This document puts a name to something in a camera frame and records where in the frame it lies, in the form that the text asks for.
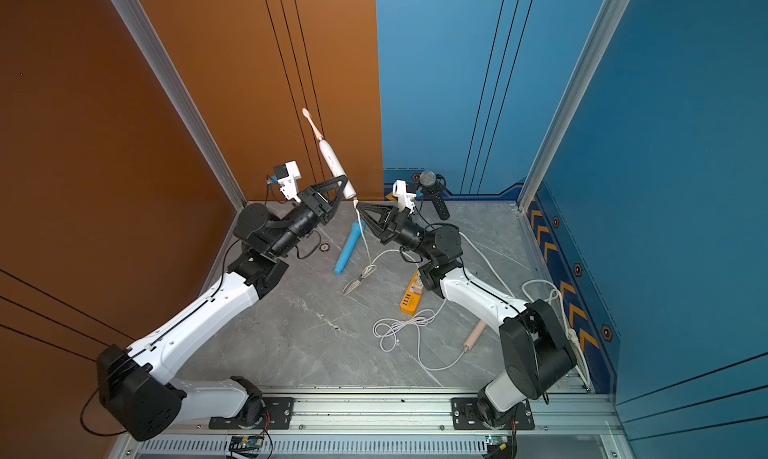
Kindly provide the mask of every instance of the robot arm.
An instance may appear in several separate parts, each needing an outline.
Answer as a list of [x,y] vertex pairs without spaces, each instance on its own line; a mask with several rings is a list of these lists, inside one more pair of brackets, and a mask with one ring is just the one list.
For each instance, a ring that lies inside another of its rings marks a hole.
[[[276,168],[280,179],[285,176],[279,170],[285,168]],[[99,400],[134,438],[146,441],[175,422],[199,417],[232,417],[242,427],[261,418],[261,392],[242,377],[208,382],[175,376],[222,326],[277,285],[288,269],[280,258],[319,224],[328,224],[347,182],[346,176],[337,176],[306,188],[296,195],[299,204],[283,218],[264,204],[248,205],[234,228],[243,253],[229,264],[221,281],[127,349],[111,345],[101,352]]]
[[465,271],[455,226],[437,224],[428,230],[410,219],[411,210],[398,206],[359,203],[357,209],[382,243],[395,241],[428,261],[418,268],[427,290],[464,306],[499,334],[504,372],[478,392],[478,412],[487,425],[508,424],[516,404],[539,398],[576,366],[576,355],[547,302],[514,299]]

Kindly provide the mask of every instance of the vent grille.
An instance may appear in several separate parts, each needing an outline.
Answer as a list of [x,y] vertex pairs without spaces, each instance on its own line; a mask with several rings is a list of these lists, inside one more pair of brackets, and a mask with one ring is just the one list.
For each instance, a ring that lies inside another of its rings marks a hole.
[[277,439],[277,454],[485,454],[485,441],[467,439]]
[[[226,455],[231,436],[159,435],[141,443],[143,454]],[[275,454],[370,454],[451,456],[487,454],[484,436],[375,436],[375,435],[281,435],[272,436]],[[269,441],[262,452],[270,453]]]
[[142,442],[139,451],[145,454],[210,454],[225,452],[229,439],[225,436],[159,435],[156,439]]

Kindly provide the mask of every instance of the yellow chevron stripe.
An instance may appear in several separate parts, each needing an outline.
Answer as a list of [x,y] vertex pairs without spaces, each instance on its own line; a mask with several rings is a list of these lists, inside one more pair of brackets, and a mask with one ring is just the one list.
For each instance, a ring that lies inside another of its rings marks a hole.
[[542,211],[531,211],[531,229],[534,228],[533,223],[536,220],[536,216],[539,216],[539,217],[542,217],[542,218],[544,217],[542,215]]
[[581,343],[581,350],[584,350],[584,339],[590,341],[594,347],[600,349],[600,346],[598,345],[598,342],[594,340],[592,336],[590,336],[585,330],[581,330],[578,335],[579,343]]
[[571,310],[568,313],[568,321],[571,322],[571,327],[574,325],[574,312],[576,314],[579,314],[584,319],[587,319],[587,313],[576,307],[575,305],[571,304]]
[[572,285],[565,281],[560,281],[560,295],[562,296],[563,301],[565,300],[565,291],[571,291],[576,294],[576,289],[574,289]]
[[552,249],[553,251],[557,251],[558,247],[552,243],[544,242],[544,262],[547,262],[547,253],[549,253],[550,249]]
[[549,232],[548,228],[546,228],[544,226],[539,226],[538,227],[538,243],[539,244],[542,243],[542,233],[548,233],[548,232]]

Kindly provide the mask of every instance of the blue cylindrical object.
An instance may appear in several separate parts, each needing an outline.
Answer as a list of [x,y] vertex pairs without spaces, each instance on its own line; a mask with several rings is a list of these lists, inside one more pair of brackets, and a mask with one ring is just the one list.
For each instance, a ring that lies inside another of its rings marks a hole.
[[357,243],[357,239],[360,237],[360,234],[362,234],[362,231],[360,230],[360,221],[355,220],[352,223],[352,227],[350,228],[350,236],[346,238],[346,244],[344,245],[344,249],[342,249],[339,260],[336,261],[336,268],[333,270],[333,272],[336,274],[341,274],[341,272],[346,267],[346,262],[350,260],[352,250],[355,249],[355,244]]

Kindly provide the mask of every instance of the black microphone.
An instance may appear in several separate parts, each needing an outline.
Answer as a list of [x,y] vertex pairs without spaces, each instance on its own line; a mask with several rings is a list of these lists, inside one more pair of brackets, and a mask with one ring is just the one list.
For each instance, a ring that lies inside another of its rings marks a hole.
[[432,200],[440,220],[445,221],[451,217],[446,201],[442,198],[442,191],[446,188],[446,178],[432,171],[424,171],[419,175],[418,182],[422,185],[422,195]]

